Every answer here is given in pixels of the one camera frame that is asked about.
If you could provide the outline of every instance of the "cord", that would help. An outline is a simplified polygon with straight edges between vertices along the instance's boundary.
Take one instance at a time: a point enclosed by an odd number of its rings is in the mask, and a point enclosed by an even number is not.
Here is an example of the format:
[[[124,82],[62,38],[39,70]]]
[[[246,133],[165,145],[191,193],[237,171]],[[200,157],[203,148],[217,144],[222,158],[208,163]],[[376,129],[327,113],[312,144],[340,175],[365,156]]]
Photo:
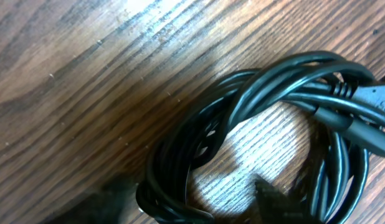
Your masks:
[[[186,204],[189,171],[209,162],[238,123],[282,100],[321,121],[330,139],[329,151],[319,158],[300,204],[302,217],[313,223],[345,222],[363,193],[369,153],[385,157],[385,102],[383,107],[380,103],[385,97],[358,97],[366,86],[385,86],[375,83],[364,66],[325,51],[231,73],[204,90],[185,119],[150,152],[146,179],[136,192],[138,205],[159,223],[214,223],[210,213]],[[375,96],[381,101],[372,100]]]

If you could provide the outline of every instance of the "coiled cable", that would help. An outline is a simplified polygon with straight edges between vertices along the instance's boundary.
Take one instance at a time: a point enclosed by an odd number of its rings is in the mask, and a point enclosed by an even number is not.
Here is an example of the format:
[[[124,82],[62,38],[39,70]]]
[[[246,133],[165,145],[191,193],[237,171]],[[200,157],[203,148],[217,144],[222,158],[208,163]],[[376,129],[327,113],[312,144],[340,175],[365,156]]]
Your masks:
[[[231,73],[204,90],[185,119],[150,152],[146,179],[136,192],[138,205],[159,223],[214,223],[210,213],[186,205],[189,171],[209,162],[238,123],[282,100],[329,129],[329,151],[318,160],[301,203],[304,216],[314,223],[345,222],[363,193],[369,153],[385,157],[385,111],[355,98],[361,86],[374,82],[364,66],[325,51]]]

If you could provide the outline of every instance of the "black wire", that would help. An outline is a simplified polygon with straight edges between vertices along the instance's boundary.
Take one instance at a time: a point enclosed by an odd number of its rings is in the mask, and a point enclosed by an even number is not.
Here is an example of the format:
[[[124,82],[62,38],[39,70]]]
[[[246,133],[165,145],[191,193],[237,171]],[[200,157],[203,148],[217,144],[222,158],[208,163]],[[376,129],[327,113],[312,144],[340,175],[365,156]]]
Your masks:
[[[335,77],[336,72],[343,82]],[[362,122],[361,118],[373,121],[375,128],[385,127],[384,112],[350,99],[356,86],[373,81],[372,73],[362,65],[324,51],[292,55],[264,69],[231,73],[206,89],[186,118],[151,152],[146,180],[136,193],[138,205],[160,223],[214,223],[211,214],[186,205],[189,171],[209,162],[238,123],[283,100],[313,113],[332,129],[330,150],[318,160],[302,206],[320,222],[343,223],[364,190],[369,152],[360,141],[346,139],[340,132]],[[351,176],[352,185],[342,201]]]

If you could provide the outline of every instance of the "wooden table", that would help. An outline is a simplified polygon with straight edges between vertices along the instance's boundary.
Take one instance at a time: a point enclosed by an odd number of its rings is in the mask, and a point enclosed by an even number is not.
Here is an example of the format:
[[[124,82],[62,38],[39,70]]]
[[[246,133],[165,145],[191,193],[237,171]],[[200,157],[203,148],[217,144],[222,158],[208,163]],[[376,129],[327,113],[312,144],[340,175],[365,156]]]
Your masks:
[[[385,0],[0,0],[0,223],[38,223],[120,172],[139,182],[214,80],[319,49],[382,77]],[[287,192],[315,129],[282,103],[240,124],[191,178],[193,204],[238,217],[255,174]],[[130,203],[125,223],[154,223]],[[348,223],[385,223],[385,159]]]

